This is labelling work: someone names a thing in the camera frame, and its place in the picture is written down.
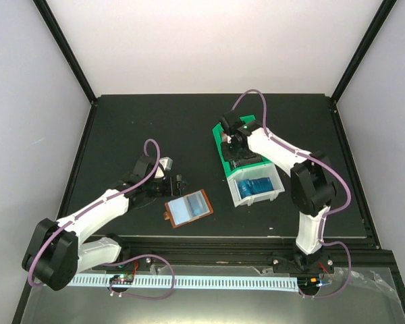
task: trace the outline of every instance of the white wall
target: white wall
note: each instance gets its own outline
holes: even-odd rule
[[[331,95],[381,0],[49,0],[98,95]]]
[[[0,0],[0,323],[35,225],[57,216],[88,110],[33,2]]]
[[[339,103],[377,232],[405,283],[405,0],[393,8]]]

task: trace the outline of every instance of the black table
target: black table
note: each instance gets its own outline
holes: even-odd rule
[[[145,238],[293,238],[298,233],[298,210],[290,198],[290,181],[279,174],[286,192],[273,202],[235,208],[212,135],[222,113],[231,109],[238,94],[145,94],[103,95],[82,156],[67,213],[73,213],[99,197],[131,171],[147,138],[154,138],[161,155],[173,159],[173,171],[182,174],[187,192],[205,189],[214,213],[173,229],[163,219],[165,202],[128,212],[103,227],[98,235],[110,232]],[[267,94],[268,127],[292,144],[308,151],[323,151],[332,166],[351,184],[348,169],[323,94]],[[237,108],[239,115],[254,114],[262,120],[257,95],[246,96]],[[332,208],[344,203],[339,185]],[[325,237],[364,238],[362,215],[353,193],[348,210],[327,220]]]

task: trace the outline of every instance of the black frame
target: black frame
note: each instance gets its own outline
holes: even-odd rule
[[[70,197],[74,189],[74,184],[78,175],[82,157],[84,155],[88,136],[90,134],[92,123],[95,119],[95,114],[97,111],[97,98],[92,91],[92,88],[90,87],[90,84],[88,83],[88,80],[86,79],[75,55],[73,54],[72,49],[66,41],[57,20],[48,6],[48,3],[45,0],[33,0],[33,2],[37,6],[46,25],[51,31],[51,34],[61,49],[63,56],[69,63],[75,77],[85,92],[87,99],[92,105],[59,209],[58,218],[60,218],[65,216],[67,213]],[[350,248],[352,264],[354,267],[390,268],[396,289],[398,291],[398,296],[402,301],[402,308],[404,309],[405,313],[405,287],[393,253],[388,250],[380,249],[380,241],[366,202],[365,194],[360,183],[360,178],[358,176],[352,153],[346,139],[342,121],[339,117],[338,108],[336,106],[395,3],[396,0],[382,1],[377,13],[375,14],[375,17],[373,18],[356,52],[348,64],[348,67],[341,77],[341,80],[336,86],[334,93],[332,94],[331,98],[327,98],[327,100],[330,101],[330,112],[333,118],[333,124],[336,128],[337,137],[341,144],[342,152],[344,154],[352,180],[352,187],[357,197],[360,212],[363,216],[364,228],[367,231],[367,238],[365,239],[344,240],[344,242]],[[214,239],[207,241],[199,240],[198,243],[193,242],[192,239],[183,238],[171,238],[168,240],[151,238],[150,242],[138,238],[128,238],[128,240],[130,243],[132,243],[132,254],[159,254],[167,258],[171,264],[215,264],[218,261],[223,261],[229,262],[230,264],[239,264],[240,262],[241,265],[247,264],[254,266],[267,266],[270,264],[270,256],[272,253],[291,250],[294,245],[294,239],[278,239],[271,240],[270,242],[255,241],[247,242],[245,244],[239,240],[230,240],[228,243],[221,243],[216,242]],[[331,258],[336,265],[347,265],[347,259],[343,249],[330,248],[329,252],[331,253]],[[30,289],[30,286],[26,283],[12,323],[20,323],[22,320],[24,309],[30,294]]]

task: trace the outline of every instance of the cable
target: cable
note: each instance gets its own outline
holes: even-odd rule
[[[147,152],[147,144],[148,143],[153,143],[156,147],[156,154],[157,154],[157,158],[156,158],[156,163],[155,166],[153,167],[153,169],[151,170],[151,172],[141,181],[139,181],[139,183],[134,184],[133,186],[131,186],[128,189],[122,190],[121,192],[118,192],[116,194],[112,194],[111,196],[108,196],[106,198],[106,201],[114,199],[115,197],[118,197],[122,194],[125,194],[129,191],[134,190],[135,188],[141,186],[143,183],[145,183],[148,179],[151,178],[151,176],[153,174],[155,174],[156,170],[157,170],[157,166],[159,165],[159,160],[161,158],[161,149],[159,148],[159,145],[157,144],[157,142],[155,140],[153,140],[152,138],[149,138],[148,140],[146,140],[146,142],[144,143],[144,153],[146,154]],[[75,221],[77,221],[79,218],[81,218],[82,216],[84,216],[85,214],[87,214],[89,211],[91,211],[92,209],[96,208],[97,206],[101,205],[104,203],[104,200],[99,200],[97,202],[95,202],[94,204],[88,206],[87,208],[85,208],[83,211],[81,211],[80,213],[78,213],[75,216]],[[33,259],[33,262],[28,270],[28,277],[27,277],[27,281],[28,284],[32,287],[41,287],[43,286],[43,283],[35,283],[33,281],[33,275],[34,275],[34,269],[36,268],[37,263],[39,262],[39,259],[41,258],[42,254],[44,253],[44,251],[48,248],[48,246],[52,243],[52,241],[68,226],[70,226],[71,224],[73,224],[74,222],[72,221],[68,221],[65,225],[61,226],[59,229],[57,229],[50,237],[49,239],[41,246],[41,248],[39,249],[39,251],[37,252],[36,256]]]
[[[125,265],[126,263],[129,263],[129,262],[132,262],[135,260],[143,259],[143,258],[155,258],[155,259],[161,260],[169,267],[169,269],[171,270],[172,278],[171,278],[171,287],[168,289],[168,291],[164,295],[159,296],[159,297],[148,297],[148,296],[141,296],[141,295],[137,295],[137,294],[127,294],[124,292],[117,293],[117,292],[113,291],[113,282],[111,282],[109,284],[109,291],[111,292],[111,295],[118,294],[119,296],[135,297],[135,298],[144,299],[144,300],[162,300],[162,299],[165,299],[165,298],[171,296],[171,294],[173,293],[174,284],[176,282],[176,275],[174,273],[174,270],[173,270],[173,267],[171,266],[171,264],[168,261],[166,261],[162,256],[155,255],[155,254],[143,254],[143,255],[135,256],[134,258],[130,258],[129,260],[122,261],[122,262],[105,263],[105,264],[103,264],[103,266],[116,267],[119,265]]]
[[[348,247],[340,241],[335,241],[332,243],[324,243],[324,239],[323,239],[323,228],[325,225],[325,221],[327,219],[327,216],[329,215],[333,215],[334,213],[338,213],[340,211],[343,211],[344,209],[346,209],[350,203],[351,203],[351,190],[348,187],[347,183],[345,182],[345,180],[334,170],[332,169],[330,166],[328,166],[327,164],[325,164],[324,162],[308,155],[308,154],[304,154],[302,152],[300,152],[299,150],[297,150],[296,148],[292,148],[289,145],[283,143],[282,141],[278,140],[276,138],[276,136],[270,136],[269,134],[269,130],[267,129],[267,103],[265,100],[264,95],[261,93],[261,91],[256,90],[256,89],[250,89],[247,90],[246,92],[244,92],[240,97],[238,97],[237,101],[234,103],[233,107],[232,107],[232,111],[237,107],[238,103],[243,99],[243,97],[245,95],[247,95],[250,92],[256,92],[257,94],[260,95],[261,100],[263,101],[263,129],[264,129],[264,133],[267,135],[268,138],[270,138],[272,141],[274,141],[274,143],[280,145],[281,147],[283,147],[284,149],[286,149],[287,151],[294,153],[295,155],[302,157],[304,159],[308,159],[309,161],[312,161],[313,163],[316,163],[317,165],[321,166],[322,168],[326,169],[333,177],[335,177],[340,184],[344,187],[345,193],[346,193],[346,202],[341,206],[338,207],[332,211],[328,211],[327,213],[325,213],[321,219],[322,222],[320,222],[320,226],[318,229],[318,240],[321,242],[321,244],[323,246],[333,246],[333,245],[342,245],[346,251],[347,257],[348,257],[348,276],[346,278],[345,284],[336,292],[327,295],[327,297],[330,296],[335,296],[336,294],[338,294],[339,292],[343,291],[345,289],[345,287],[348,285],[348,282],[350,281],[350,274],[351,274],[351,256],[350,256],[350,251],[348,250]],[[306,294],[304,294],[301,290],[300,293],[304,296],[307,297]]]

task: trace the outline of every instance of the white backdrop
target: white backdrop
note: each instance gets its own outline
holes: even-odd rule
[[[331,95],[381,0],[49,0],[96,95]]]

